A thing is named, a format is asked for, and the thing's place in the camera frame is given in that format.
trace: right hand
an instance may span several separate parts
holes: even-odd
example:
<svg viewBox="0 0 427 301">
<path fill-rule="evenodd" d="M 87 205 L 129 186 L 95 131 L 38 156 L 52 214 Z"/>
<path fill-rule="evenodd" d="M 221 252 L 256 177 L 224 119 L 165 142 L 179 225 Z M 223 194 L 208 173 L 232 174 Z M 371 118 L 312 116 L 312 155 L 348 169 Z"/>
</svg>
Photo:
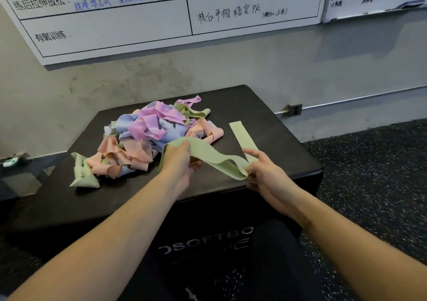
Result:
<svg viewBox="0 0 427 301">
<path fill-rule="evenodd" d="M 243 148 L 243 152 L 259 160 L 246 167 L 250 173 L 248 188 L 259 192 L 281 214 L 295 219 L 298 202 L 310 194 L 299 188 L 264 152 L 249 148 Z"/>
</svg>

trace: concrete wall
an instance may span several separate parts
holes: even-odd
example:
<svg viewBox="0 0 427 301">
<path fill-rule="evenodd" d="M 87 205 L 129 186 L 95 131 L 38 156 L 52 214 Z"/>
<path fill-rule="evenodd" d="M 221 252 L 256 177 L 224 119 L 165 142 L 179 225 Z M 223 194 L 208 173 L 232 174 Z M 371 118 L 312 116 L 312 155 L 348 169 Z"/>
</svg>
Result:
<svg viewBox="0 0 427 301">
<path fill-rule="evenodd" d="M 41 66 L 0 8 L 0 157 L 66 150 L 97 111 L 249 85 L 274 112 L 427 84 L 427 10 Z M 427 117 L 427 91 L 304 112 L 302 141 Z"/>
</svg>

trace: left hand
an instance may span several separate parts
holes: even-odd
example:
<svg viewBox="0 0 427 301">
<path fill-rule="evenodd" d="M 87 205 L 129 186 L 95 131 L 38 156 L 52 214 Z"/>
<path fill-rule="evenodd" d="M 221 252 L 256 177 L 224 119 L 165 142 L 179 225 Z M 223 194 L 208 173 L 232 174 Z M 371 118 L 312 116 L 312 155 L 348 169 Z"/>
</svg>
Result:
<svg viewBox="0 0 427 301">
<path fill-rule="evenodd" d="M 188 141 L 184 141 L 180 147 L 168 145 L 163 157 L 163 168 L 160 173 L 173 181 L 175 184 L 173 192 L 177 198 L 188 188 L 191 175 L 201 166 L 199 160 L 190 158 L 188 150 Z"/>
</svg>

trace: metal pipe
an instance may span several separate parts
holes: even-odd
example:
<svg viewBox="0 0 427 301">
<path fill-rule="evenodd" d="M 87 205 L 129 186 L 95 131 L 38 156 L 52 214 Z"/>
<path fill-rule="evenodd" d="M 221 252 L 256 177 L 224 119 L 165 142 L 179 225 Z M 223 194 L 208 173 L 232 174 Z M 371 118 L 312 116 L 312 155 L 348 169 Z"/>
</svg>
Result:
<svg viewBox="0 0 427 301">
<path fill-rule="evenodd" d="M 363 100 L 365 98 L 376 98 L 376 97 L 379 97 L 379 96 L 384 96 L 384 95 L 394 94 L 394 93 L 407 92 L 407 91 L 412 91 L 414 89 L 425 88 L 425 87 L 427 87 L 427 85 L 421 85 L 421 86 L 404 88 L 404 89 L 397 89 L 395 91 L 389 91 L 389 92 L 385 92 L 385 93 L 366 95 L 366 96 L 361 96 L 359 98 L 349 98 L 348 100 L 341 100 L 341 101 L 337 101 L 337 102 L 331 102 L 331 103 L 325 103 L 325 104 L 318 104 L 318 105 L 306 106 L 306 107 L 303 106 L 302 109 L 303 110 L 315 109 L 317 107 L 323 107 L 323 106 L 329 106 L 329 105 L 335 105 L 335 104 L 353 102 L 353 101 L 357 101 L 357 100 Z M 287 111 L 280 111 L 280 112 L 275 112 L 274 114 L 275 115 L 280 115 L 280 114 L 286 114 L 286 113 L 287 113 Z"/>
</svg>

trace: hand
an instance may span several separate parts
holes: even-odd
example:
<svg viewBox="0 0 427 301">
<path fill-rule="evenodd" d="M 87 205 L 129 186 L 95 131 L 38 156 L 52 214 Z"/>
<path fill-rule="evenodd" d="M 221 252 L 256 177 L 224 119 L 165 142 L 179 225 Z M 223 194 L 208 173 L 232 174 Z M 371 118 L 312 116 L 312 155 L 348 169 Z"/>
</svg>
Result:
<svg viewBox="0 0 427 301">
<path fill-rule="evenodd" d="M 188 188 L 191 175 L 201 166 L 199 160 L 190 158 L 188 150 L 188 141 L 184 141 L 179 147 L 168 145 L 163 157 L 163 168 L 160 173 L 172 181 L 176 197 Z"/>
<path fill-rule="evenodd" d="M 259 160 L 246 167 L 250 173 L 248 188 L 259 192 L 278 212 L 296 220 L 299 199 L 310 194 L 299 188 L 264 152 L 248 148 L 243 148 L 243 152 Z"/>
</svg>

